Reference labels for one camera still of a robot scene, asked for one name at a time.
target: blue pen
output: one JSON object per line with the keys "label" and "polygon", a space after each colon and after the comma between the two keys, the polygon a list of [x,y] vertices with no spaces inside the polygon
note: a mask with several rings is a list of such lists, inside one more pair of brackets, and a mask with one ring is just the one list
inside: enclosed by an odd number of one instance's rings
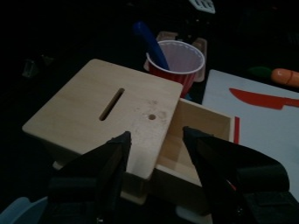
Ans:
{"label": "blue pen", "polygon": [[146,43],[148,54],[153,63],[162,69],[169,70],[162,50],[156,42],[154,35],[149,31],[145,23],[138,21],[133,24],[134,35],[140,35]]}

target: slot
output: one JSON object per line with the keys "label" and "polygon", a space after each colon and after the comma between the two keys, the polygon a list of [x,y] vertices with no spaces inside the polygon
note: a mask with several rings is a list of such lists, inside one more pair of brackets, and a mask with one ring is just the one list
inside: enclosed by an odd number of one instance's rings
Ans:
{"label": "slot", "polygon": [[120,99],[120,97],[121,97],[121,95],[122,95],[124,92],[125,92],[125,90],[124,90],[122,88],[120,88],[120,89],[116,91],[116,94],[114,94],[114,96],[113,96],[110,102],[108,103],[108,105],[106,105],[106,107],[105,107],[105,109],[104,109],[104,111],[102,111],[102,113],[101,113],[101,115],[100,115],[100,117],[98,117],[98,120],[100,120],[101,122],[106,120],[108,115],[109,115],[109,113],[110,113],[113,107],[116,106],[117,101],[118,101],[118,99]]}

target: red cup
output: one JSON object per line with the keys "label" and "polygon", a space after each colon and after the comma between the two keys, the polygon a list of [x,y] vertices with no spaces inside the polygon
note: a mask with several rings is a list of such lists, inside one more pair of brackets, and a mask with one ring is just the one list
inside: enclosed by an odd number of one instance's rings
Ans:
{"label": "red cup", "polygon": [[202,53],[194,46],[177,40],[158,41],[158,46],[161,47],[169,70],[158,67],[146,53],[149,74],[181,83],[181,98],[184,98],[192,87],[194,75],[204,65]]}

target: wooden box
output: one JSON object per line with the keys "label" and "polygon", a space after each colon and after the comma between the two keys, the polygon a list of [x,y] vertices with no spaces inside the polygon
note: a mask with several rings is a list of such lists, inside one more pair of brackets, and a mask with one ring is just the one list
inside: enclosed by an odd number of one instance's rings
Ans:
{"label": "wooden box", "polygon": [[58,169],[124,131],[132,146],[121,196],[148,193],[205,210],[200,181],[182,145],[182,126],[232,139],[233,118],[180,99],[181,84],[93,59],[22,126]]}

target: hole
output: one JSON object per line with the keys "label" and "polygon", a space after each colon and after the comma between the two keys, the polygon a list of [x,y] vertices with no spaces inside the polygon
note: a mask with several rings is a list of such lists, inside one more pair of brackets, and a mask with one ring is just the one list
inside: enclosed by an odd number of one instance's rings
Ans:
{"label": "hole", "polygon": [[148,116],[148,119],[149,119],[149,120],[153,120],[153,119],[154,119],[154,115],[149,115],[149,116]]}
{"label": "hole", "polygon": [[106,120],[108,115],[109,115],[109,113],[110,113],[113,107],[116,106],[117,101],[118,101],[118,99],[120,99],[120,96],[121,96],[121,94],[122,94],[124,92],[125,92],[125,90],[124,90],[122,88],[120,88],[120,89],[116,91],[116,94],[114,94],[114,96],[113,96],[113,98],[112,98],[109,104],[106,105],[106,107],[105,107],[105,109],[104,109],[104,111],[102,111],[102,113],[101,113],[101,115],[100,115],[100,117],[98,117],[98,120],[100,120],[101,122]]}

